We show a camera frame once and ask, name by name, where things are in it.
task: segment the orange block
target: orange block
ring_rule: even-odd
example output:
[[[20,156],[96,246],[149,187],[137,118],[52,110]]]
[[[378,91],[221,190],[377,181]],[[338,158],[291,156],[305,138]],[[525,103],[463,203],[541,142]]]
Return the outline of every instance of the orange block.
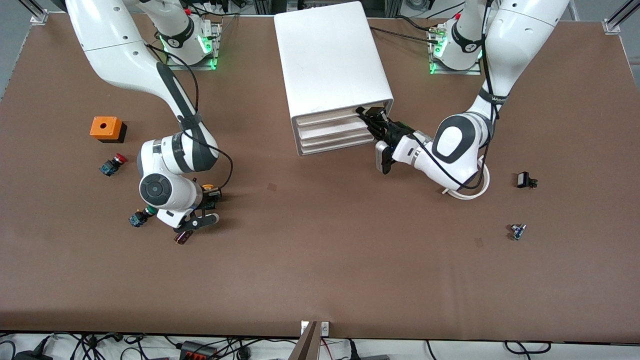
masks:
[[[91,124],[89,135],[101,142],[123,143],[127,134],[127,125],[115,116],[96,116]]]

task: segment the brown table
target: brown table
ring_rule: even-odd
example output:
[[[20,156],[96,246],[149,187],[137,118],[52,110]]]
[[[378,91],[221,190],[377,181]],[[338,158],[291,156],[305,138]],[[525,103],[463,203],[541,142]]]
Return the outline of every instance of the brown table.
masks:
[[[433,134],[468,108],[480,76],[429,75],[424,44],[375,39],[394,120]],[[640,341],[640,97],[599,23],[558,25],[470,202],[402,164],[381,175],[373,144],[299,157],[272,18],[234,20],[218,65],[197,73],[200,107],[236,168],[220,223],[178,246],[157,219],[128,224],[134,163],[98,171],[176,132],[167,105],[99,79],[66,15],[31,30],[0,103],[0,329],[295,336],[329,320],[334,337]],[[96,115],[125,121],[126,142],[89,137]],[[515,188],[525,170],[537,189]]]

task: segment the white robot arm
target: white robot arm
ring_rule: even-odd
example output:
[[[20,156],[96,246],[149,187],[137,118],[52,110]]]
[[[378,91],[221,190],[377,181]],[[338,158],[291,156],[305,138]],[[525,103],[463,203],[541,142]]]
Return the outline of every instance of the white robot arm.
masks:
[[[188,17],[179,0],[127,4],[136,4],[149,14],[172,54],[179,54],[186,63],[206,55],[198,43],[199,17]],[[218,144],[175,74],[147,50],[122,0],[67,0],[67,9],[84,54],[98,76],[117,87],[162,98],[176,116],[181,132],[145,142],[138,154],[138,170],[142,199],[159,209],[160,220],[177,232],[184,230],[185,217],[202,203],[203,189],[180,175],[211,169],[219,156]],[[210,215],[207,221],[199,219],[194,225],[218,221],[216,214]]]
[[[424,172],[447,189],[466,187],[478,173],[478,150],[492,138],[498,111],[516,80],[547,41],[567,4],[568,0],[502,2],[486,32],[490,83],[484,82],[469,110],[444,119],[433,139],[390,121],[378,108],[360,109],[360,118],[379,140],[378,168],[386,174],[391,164],[399,161]],[[483,17],[478,13],[477,0],[467,0],[458,21],[460,26],[455,19],[447,22],[447,34],[455,35],[447,36],[443,46],[441,60],[445,65],[467,69],[474,64],[483,27]]]

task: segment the electrical component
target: electrical component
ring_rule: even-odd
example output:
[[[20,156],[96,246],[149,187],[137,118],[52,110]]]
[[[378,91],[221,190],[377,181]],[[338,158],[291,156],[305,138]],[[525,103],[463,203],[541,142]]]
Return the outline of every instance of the electrical component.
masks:
[[[529,173],[524,171],[518,174],[518,188],[532,188],[535,189],[538,187],[538,180],[531,179],[529,177]]]
[[[93,118],[89,135],[104,143],[123,143],[127,134],[127,125],[114,116],[96,116]]]
[[[251,358],[251,349],[249,347],[241,347],[237,352],[238,360],[249,360]]]
[[[116,154],[116,156],[114,156],[112,160],[107,160],[104,164],[102,164],[102,166],[100,167],[100,172],[102,172],[104,175],[112,176],[116,173],[116,171],[118,171],[122,164],[126,162],[127,158],[122,156],[122,154]]]
[[[513,231],[512,239],[514,239],[515,241],[518,241],[524,234],[525,229],[527,229],[527,226],[525,224],[512,225],[511,226],[511,231]]]
[[[149,218],[157,214],[157,212],[158,209],[149,205],[146,208],[138,210],[133,215],[131,215],[131,217],[129,218],[129,223],[133,227],[141,227],[145,222],[147,222]]]
[[[185,341],[180,348],[180,360],[208,360],[218,353],[218,349],[207,345]]]
[[[178,245],[184,245],[184,243],[187,242],[187,240],[189,240],[189,238],[191,237],[191,235],[193,235],[193,230],[187,230],[187,231],[183,231],[181,233],[179,233],[178,235],[176,235],[173,240],[178,244]]]
[[[53,360],[51,356],[44,355],[44,348],[47,345],[47,340],[51,336],[44,338],[33,351],[21,351],[15,355],[12,360]]]

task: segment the white cable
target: white cable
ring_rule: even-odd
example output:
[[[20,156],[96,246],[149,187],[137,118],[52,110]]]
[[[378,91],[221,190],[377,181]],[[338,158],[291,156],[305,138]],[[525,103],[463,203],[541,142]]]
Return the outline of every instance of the white cable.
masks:
[[[484,155],[480,156],[480,158],[478,159],[478,166],[482,166],[482,159],[483,159]],[[472,200],[475,199],[476,197],[484,194],[484,192],[489,188],[489,181],[491,180],[491,178],[489,177],[489,168],[486,167],[486,164],[484,164],[484,168],[482,170],[483,173],[483,185],[482,185],[482,189],[480,190],[480,192],[473,194],[473,195],[463,195],[455,190],[451,190],[451,189],[445,189],[442,193],[448,193],[449,195],[455,197],[456,199],[459,200]]]

